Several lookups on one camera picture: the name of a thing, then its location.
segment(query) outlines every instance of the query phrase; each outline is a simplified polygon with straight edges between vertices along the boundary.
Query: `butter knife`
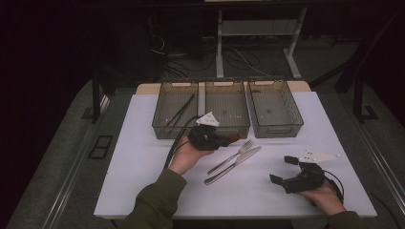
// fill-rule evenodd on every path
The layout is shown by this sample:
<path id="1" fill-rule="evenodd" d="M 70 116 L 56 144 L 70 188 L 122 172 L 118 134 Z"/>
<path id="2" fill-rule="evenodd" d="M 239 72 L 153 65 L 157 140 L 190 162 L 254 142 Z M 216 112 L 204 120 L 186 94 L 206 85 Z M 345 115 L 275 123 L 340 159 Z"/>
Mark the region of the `butter knife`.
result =
<path id="1" fill-rule="evenodd" d="M 246 159 L 248 159 L 250 156 L 254 155 L 256 152 L 258 152 L 260 149 L 262 149 L 262 147 L 256 147 L 254 149 L 248 150 L 245 153 L 241 154 L 240 156 L 238 156 L 238 158 L 236 158 L 235 163 L 231 164 L 229 167 L 227 167 L 226 169 L 224 169 L 222 172 L 218 173 L 217 175 L 215 175 L 214 177 L 210 177 L 208 179 L 206 179 L 204 181 L 204 183 L 206 185 L 208 184 L 212 184 L 213 182 L 215 182 L 217 179 L 221 178 L 223 175 L 225 175 L 227 172 L 231 171 L 233 168 L 235 168 L 236 166 L 238 166 L 240 163 L 244 162 Z"/>

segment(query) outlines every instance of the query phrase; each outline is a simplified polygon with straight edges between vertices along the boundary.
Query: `olive green sleeve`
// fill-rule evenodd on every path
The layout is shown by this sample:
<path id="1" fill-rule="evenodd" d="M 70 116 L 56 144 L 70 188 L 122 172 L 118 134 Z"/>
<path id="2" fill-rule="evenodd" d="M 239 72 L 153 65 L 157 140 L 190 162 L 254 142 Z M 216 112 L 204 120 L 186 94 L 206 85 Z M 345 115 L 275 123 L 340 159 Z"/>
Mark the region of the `olive green sleeve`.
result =
<path id="1" fill-rule="evenodd" d="M 369 226 L 355 212 L 342 212 L 328 217 L 332 229 L 367 229 Z"/>
<path id="2" fill-rule="evenodd" d="M 155 183 L 139 192 L 134 210 L 118 228 L 172 228 L 172 217 L 177 211 L 177 202 L 186 183 L 175 172 L 163 170 Z"/>

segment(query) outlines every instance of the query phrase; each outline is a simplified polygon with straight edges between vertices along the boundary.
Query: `hand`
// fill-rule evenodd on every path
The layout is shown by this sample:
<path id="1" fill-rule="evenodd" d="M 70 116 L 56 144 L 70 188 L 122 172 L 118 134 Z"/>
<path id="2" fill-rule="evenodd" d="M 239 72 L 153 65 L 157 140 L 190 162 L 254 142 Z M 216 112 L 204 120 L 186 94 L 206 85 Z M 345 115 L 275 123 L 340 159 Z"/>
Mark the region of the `hand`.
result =
<path id="1" fill-rule="evenodd" d="M 182 136 L 178 149 L 174 153 L 172 163 L 169 165 L 169 169 L 179 175 L 185 174 L 189 169 L 199 161 L 203 156 L 210 155 L 214 151 L 199 151 L 188 141 L 186 135 Z"/>
<path id="2" fill-rule="evenodd" d="M 316 190 L 308 190 L 297 194 L 312 200 L 327 216 L 346 211 L 346 208 L 327 180 Z"/>

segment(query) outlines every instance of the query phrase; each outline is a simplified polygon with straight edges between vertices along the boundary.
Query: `table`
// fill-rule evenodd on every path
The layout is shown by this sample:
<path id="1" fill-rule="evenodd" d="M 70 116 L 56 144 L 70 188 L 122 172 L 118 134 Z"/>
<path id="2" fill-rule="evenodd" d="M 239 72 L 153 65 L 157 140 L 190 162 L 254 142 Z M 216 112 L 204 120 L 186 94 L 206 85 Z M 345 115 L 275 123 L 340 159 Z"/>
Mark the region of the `table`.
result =
<path id="1" fill-rule="evenodd" d="M 338 176 L 345 187 L 345 206 L 360 217 L 376 212 L 350 164 L 316 93 L 304 81 L 288 82 L 304 119 L 297 137 L 248 138 L 262 150 L 211 185 L 206 172 L 233 155 L 245 140 L 203 157 L 184 178 L 188 184 L 179 199 L 175 219 L 293 219 L 321 217 L 304 198 L 286 194 L 270 182 L 269 174 L 295 177 L 298 166 L 286 164 L 284 156 L 300 156 L 306 149 L 339 154 L 340 159 L 319 165 Z M 159 84 L 140 85 L 128 107 L 117 146 L 99 195 L 95 215 L 123 219 L 133 209 L 138 192 L 159 176 L 173 140 L 157 140 L 152 119 Z"/>

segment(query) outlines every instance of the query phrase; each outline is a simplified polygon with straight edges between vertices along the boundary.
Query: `plastic storage container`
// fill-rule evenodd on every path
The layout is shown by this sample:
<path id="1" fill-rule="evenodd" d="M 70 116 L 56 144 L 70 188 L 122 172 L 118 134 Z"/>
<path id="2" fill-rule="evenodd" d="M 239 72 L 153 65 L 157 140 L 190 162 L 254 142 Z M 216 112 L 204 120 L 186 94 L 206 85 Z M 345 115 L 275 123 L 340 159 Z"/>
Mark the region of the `plastic storage container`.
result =
<path id="1" fill-rule="evenodd" d="M 247 138 L 250 120 L 244 81 L 241 78 L 205 79 L 205 113 L 209 112 L 220 122 L 218 135 Z"/>
<path id="2" fill-rule="evenodd" d="M 152 127 L 157 139 L 175 139 L 186 122 L 198 114 L 199 81 L 197 79 L 164 80 Z M 187 134 L 195 126 L 192 121 L 186 128 Z"/>
<path id="3" fill-rule="evenodd" d="M 296 137 L 304 125 L 286 81 L 250 77 L 247 101 L 257 138 Z"/>

